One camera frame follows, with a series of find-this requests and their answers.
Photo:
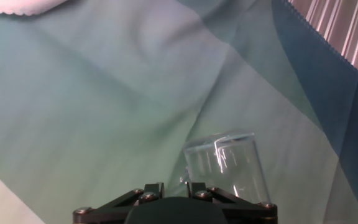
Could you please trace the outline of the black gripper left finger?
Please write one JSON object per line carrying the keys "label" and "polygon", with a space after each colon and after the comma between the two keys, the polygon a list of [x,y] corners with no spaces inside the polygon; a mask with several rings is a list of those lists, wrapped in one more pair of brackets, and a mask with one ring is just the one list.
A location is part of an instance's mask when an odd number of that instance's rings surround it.
{"label": "black gripper left finger", "polygon": [[80,207],[72,213],[72,223],[124,223],[136,206],[164,198],[164,183],[145,184],[133,189],[99,208]]}

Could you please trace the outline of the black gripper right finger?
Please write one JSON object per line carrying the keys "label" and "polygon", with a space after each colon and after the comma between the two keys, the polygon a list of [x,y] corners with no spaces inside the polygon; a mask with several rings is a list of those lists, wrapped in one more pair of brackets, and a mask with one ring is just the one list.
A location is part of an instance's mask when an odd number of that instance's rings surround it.
{"label": "black gripper right finger", "polygon": [[251,203],[218,187],[203,182],[187,182],[187,196],[210,202],[223,212],[228,223],[277,224],[278,208],[274,203]]}

